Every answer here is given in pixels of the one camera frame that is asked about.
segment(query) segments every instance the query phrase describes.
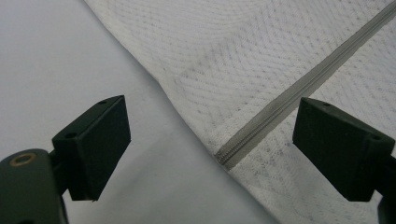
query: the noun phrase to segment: zipper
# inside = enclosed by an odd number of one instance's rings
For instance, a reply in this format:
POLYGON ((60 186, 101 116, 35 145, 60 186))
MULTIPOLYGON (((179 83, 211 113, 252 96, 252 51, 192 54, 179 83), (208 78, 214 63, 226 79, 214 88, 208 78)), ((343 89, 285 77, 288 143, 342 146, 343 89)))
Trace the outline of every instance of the zipper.
POLYGON ((231 170, 269 132, 297 108, 301 97, 309 96, 317 90, 358 48, 391 21, 396 14, 395 12, 396 1, 390 3, 331 55, 276 97, 220 148, 215 155, 217 161, 227 170, 231 170))

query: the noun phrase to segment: black clamp jaw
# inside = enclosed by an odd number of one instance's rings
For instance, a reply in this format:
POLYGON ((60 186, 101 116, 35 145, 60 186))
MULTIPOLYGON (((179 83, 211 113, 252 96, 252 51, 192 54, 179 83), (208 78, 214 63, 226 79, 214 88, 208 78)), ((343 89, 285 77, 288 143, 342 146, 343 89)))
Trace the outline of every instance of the black clamp jaw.
POLYGON ((0 223, 68 223, 62 194, 99 199, 131 142, 123 96, 91 107, 52 138, 54 150, 28 149, 0 162, 0 223))
POLYGON ((383 195, 379 223, 396 223, 395 141, 339 108, 302 98, 293 143, 351 202, 383 195))

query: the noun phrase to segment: gray background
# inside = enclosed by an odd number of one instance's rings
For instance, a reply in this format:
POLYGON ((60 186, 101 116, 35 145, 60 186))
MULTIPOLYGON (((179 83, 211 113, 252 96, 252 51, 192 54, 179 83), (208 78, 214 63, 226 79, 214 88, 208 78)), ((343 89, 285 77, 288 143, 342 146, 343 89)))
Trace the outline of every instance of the gray background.
POLYGON ((70 223, 274 223, 83 1, 0 1, 0 77, 0 159, 126 97, 132 144, 98 202, 66 192, 70 223))

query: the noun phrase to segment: metal screw hole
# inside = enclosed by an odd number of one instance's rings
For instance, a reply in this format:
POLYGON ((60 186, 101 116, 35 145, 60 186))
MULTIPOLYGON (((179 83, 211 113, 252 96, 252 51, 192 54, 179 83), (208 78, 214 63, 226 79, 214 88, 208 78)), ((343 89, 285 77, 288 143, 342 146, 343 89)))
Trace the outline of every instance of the metal screw hole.
POLYGON ((17 157, 14 157, 9 164, 11 166, 22 166, 30 163, 35 159, 35 153, 23 153, 17 157))

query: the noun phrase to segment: perforated fabric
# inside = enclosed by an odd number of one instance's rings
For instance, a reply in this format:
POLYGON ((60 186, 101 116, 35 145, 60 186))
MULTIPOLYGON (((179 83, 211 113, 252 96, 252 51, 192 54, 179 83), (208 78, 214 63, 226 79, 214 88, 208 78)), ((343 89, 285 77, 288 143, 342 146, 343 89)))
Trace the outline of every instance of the perforated fabric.
POLYGON ((86 0, 215 154, 390 0, 86 0))
MULTIPOLYGON (((311 98, 333 104, 396 138, 396 20, 361 47, 311 98)), ((350 203, 292 144, 297 110, 232 170, 284 223, 377 223, 380 195, 350 203)))
MULTIPOLYGON (((391 0, 86 0, 159 81, 212 154, 391 0)), ((395 23, 314 98, 396 137, 395 23)), ((296 111, 232 170, 283 223, 373 223, 376 203, 348 203, 291 144, 296 111)))

